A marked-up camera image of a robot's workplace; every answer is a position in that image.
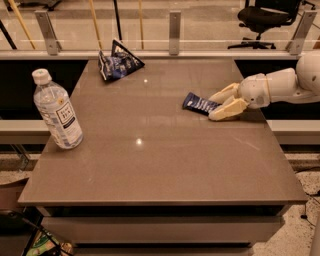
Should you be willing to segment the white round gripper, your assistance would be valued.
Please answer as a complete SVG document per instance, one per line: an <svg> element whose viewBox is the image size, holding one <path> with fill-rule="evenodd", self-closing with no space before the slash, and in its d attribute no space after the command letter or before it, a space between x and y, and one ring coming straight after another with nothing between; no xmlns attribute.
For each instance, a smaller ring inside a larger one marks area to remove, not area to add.
<svg viewBox="0 0 320 256"><path fill-rule="evenodd" d="M219 104L223 103L210 112L209 119L213 121L241 114L247 106L251 109L267 107L270 104L267 78L262 73L248 76L240 85L232 83L210 96L209 100Z"/></svg>

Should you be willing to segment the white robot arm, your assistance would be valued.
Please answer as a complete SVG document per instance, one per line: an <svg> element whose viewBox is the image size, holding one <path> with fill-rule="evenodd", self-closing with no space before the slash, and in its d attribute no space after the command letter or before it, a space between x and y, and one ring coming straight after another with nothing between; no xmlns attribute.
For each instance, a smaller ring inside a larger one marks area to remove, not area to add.
<svg viewBox="0 0 320 256"><path fill-rule="evenodd" d="M232 83L210 99L219 107L213 121L234 118L247 109L272 103L316 103L320 98L320 58L317 50L303 54L294 68L255 74ZM253 256L319 256L319 203L311 197L285 214L286 224L268 242L253 247Z"/></svg>

